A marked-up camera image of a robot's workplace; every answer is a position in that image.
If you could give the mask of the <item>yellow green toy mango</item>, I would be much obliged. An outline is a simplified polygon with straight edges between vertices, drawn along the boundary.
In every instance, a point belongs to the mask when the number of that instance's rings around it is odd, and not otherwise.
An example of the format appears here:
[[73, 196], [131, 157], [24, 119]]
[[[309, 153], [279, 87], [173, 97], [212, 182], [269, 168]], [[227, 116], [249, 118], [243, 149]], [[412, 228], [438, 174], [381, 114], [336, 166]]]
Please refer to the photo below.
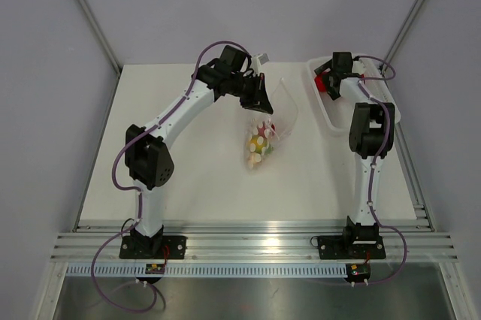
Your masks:
[[269, 141], [258, 134], [252, 134], [247, 139], [246, 148], [248, 152], [264, 155], [270, 147]]

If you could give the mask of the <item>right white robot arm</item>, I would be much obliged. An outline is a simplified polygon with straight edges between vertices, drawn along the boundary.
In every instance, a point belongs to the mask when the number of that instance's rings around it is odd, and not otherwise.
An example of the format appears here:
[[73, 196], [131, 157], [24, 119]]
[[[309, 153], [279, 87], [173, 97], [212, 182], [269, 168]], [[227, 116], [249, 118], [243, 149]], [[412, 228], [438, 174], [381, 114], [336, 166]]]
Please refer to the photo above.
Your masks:
[[341, 248], [358, 257], [377, 242], [382, 227], [376, 212], [383, 162], [394, 144], [396, 106], [376, 97], [367, 88], [366, 77], [354, 71], [360, 56], [334, 52], [314, 70], [331, 100], [345, 99], [353, 105], [348, 144], [355, 159], [354, 198], [356, 210], [346, 218]]

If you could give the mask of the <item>red toy tomato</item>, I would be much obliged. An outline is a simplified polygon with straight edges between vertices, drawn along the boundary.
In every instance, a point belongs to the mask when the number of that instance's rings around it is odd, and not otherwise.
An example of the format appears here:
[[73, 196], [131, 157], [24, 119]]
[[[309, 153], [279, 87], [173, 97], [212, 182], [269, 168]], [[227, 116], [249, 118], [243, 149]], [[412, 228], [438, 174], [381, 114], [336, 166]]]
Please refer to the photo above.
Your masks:
[[318, 92], [327, 92], [328, 89], [325, 85], [325, 81], [328, 80], [329, 76], [327, 74], [316, 75], [314, 82]]

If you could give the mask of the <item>red toy apple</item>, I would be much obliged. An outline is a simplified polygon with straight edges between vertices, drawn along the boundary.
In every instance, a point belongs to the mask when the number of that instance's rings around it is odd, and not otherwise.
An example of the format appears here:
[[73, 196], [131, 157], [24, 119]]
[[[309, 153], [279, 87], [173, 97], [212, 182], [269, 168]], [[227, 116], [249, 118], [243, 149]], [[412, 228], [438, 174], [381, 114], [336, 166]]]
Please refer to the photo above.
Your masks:
[[275, 131], [275, 125], [273, 123], [264, 123], [264, 136], [266, 137], [276, 137], [277, 133]]

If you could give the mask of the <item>clear zip top bag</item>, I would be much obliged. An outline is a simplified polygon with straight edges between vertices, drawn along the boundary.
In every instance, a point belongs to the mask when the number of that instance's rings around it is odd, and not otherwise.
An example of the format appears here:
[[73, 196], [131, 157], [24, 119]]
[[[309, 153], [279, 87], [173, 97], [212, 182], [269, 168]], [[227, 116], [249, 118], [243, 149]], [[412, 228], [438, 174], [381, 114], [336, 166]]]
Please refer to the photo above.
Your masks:
[[298, 106], [286, 80], [281, 77], [272, 92], [272, 114], [257, 113], [247, 122], [244, 161], [248, 171], [257, 171], [269, 161], [292, 133], [298, 119]]

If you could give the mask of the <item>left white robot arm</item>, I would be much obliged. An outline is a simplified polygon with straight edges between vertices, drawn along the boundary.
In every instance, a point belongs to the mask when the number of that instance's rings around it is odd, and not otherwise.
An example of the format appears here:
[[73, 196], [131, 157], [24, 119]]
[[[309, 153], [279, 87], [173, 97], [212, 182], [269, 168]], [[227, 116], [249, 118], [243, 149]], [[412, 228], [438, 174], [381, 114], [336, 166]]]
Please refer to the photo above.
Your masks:
[[248, 51], [233, 41], [222, 41], [221, 54], [203, 63], [197, 59], [189, 85], [155, 119], [144, 126], [131, 125], [123, 148], [125, 165], [138, 195], [131, 235], [145, 258], [162, 251], [162, 188], [174, 173], [170, 150], [190, 122], [219, 98], [238, 98], [242, 108], [273, 114], [265, 76], [253, 67]]

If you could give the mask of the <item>white plastic food basket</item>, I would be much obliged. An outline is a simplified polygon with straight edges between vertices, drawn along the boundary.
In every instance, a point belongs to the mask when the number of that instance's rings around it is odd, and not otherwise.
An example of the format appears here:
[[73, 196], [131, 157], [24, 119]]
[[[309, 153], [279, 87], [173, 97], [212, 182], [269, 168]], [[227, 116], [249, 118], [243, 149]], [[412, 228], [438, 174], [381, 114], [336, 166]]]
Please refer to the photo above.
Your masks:
[[[373, 59], [368, 59], [365, 54], [354, 53], [354, 57], [360, 56], [358, 61], [354, 61], [354, 71], [365, 75], [366, 77], [379, 77], [380, 73], [377, 69]], [[307, 76], [311, 86], [313, 87], [314, 95], [319, 104], [321, 114], [324, 117], [327, 125], [327, 132], [334, 137], [348, 135], [350, 124], [352, 121], [353, 105], [344, 98], [332, 100], [326, 91], [321, 91], [320, 82], [315, 80], [315, 69], [323, 65], [331, 56], [323, 56], [315, 59], [310, 59], [306, 62]], [[395, 104], [388, 86], [380, 80], [366, 80], [364, 82], [368, 91], [378, 100], [384, 102], [392, 102]]]

